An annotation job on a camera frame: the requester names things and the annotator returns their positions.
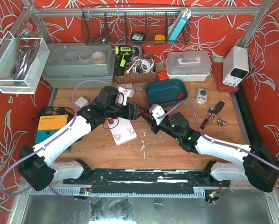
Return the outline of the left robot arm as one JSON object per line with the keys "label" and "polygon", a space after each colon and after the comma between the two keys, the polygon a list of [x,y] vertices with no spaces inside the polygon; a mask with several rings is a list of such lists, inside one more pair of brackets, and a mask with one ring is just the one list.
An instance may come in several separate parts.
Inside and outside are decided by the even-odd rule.
{"label": "left robot arm", "polygon": [[40,191],[52,182],[65,179],[83,179],[89,166],[81,159],[56,162],[56,158],[74,142],[104,124],[107,118],[136,120],[146,109],[130,104],[127,97],[113,86],[105,86],[87,106],[82,107],[63,128],[33,147],[20,150],[18,171],[31,185]]}

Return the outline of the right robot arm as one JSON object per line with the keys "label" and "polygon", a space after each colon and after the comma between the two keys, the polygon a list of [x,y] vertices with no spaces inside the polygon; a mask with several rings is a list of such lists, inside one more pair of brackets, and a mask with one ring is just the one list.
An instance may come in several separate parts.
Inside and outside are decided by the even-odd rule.
{"label": "right robot arm", "polygon": [[206,180],[249,182],[260,191],[272,192],[279,177],[279,161],[263,143],[240,145],[202,135],[193,130],[189,121],[179,112],[161,119],[152,117],[149,112],[142,117],[154,134],[163,131],[178,140],[179,146],[186,152],[210,155],[226,161],[208,163],[205,166]]}

